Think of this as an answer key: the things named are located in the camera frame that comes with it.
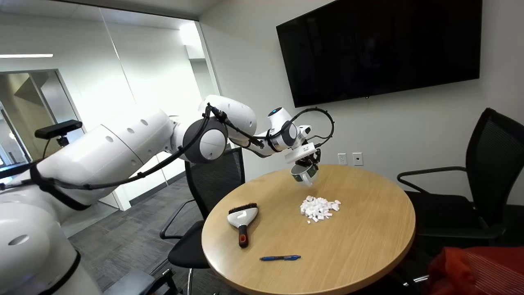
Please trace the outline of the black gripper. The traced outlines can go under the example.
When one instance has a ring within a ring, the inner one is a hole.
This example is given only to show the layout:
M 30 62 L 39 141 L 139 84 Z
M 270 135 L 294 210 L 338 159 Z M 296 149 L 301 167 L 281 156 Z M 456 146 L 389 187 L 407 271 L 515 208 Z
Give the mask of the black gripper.
M 291 167 L 294 169 L 297 169 L 297 167 L 311 167 L 311 166 L 317 166 L 319 164 L 319 161 L 320 161 L 320 151 L 315 151 L 315 153 L 312 153 L 312 154 L 309 154 L 309 156 L 296 156 L 296 154 L 291 154 L 289 156 L 289 159 L 288 159 L 289 162 L 291 162 Z

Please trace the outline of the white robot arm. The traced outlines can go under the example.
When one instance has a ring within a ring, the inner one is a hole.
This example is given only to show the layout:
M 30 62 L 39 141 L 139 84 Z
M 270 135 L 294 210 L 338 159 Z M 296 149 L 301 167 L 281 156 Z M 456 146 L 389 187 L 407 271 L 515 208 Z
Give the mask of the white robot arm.
M 319 156 L 311 128 L 281 107 L 268 120 L 260 133 L 250 107 L 219 95 L 206 97 L 201 113 L 188 118 L 139 105 L 40 161 L 3 172 L 0 295 L 101 295 L 62 223 L 145 177 L 143 166 L 161 151 L 188 164 L 219 159 L 229 143 L 260 157 L 281 153 L 292 179 L 311 184 Z

